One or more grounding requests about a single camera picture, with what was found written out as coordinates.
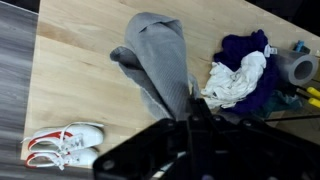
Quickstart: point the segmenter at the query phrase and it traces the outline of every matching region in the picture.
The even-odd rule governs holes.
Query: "gray fabric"
[[[125,44],[111,52],[111,60],[119,62],[123,72],[141,87],[141,97],[154,118],[185,120],[190,92],[180,21],[137,14],[128,24]]]

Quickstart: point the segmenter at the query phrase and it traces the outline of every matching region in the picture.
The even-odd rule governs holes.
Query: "red and white sneaker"
[[[30,140],[28,144],[30,152],[68,154],[103,142],[102,131],[94,126],[103,127],[98,123],[75,122],[66,127],[41,129],[32,137],[25,138],[23,142]]]
[[[72,151],[66,155],[43,152],[30,154],[25,165],[29,168],[58,166],[63,170],[64,166],[90,166],[97,158],[98,153],[92,148]]]

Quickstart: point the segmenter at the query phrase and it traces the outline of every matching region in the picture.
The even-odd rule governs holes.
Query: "light wood surface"
[[[129,20],[139,12],[181,20],[188,69],[205,86],[211,57],[223,37],[263,29],[269,42],[292,48],[304,40],[315,52],[319,37],[243,0],[43,0],[41,1],[25,136],[42,127],[75,121],[106,125],[101,153],[154,120],[139,88],[111,63],[109,53],[124,45]],[[28,152],[23,149],[22,159]]]

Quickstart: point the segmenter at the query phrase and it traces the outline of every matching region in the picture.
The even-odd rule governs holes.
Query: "white cloth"
[[[233,72],[224,64],[212,63],[211,77],[201,94],[209,108],[235,106],[256,89],[257,82],[266,67],[266,58],[259,51],[252,52],[241,61],[241,67]]]

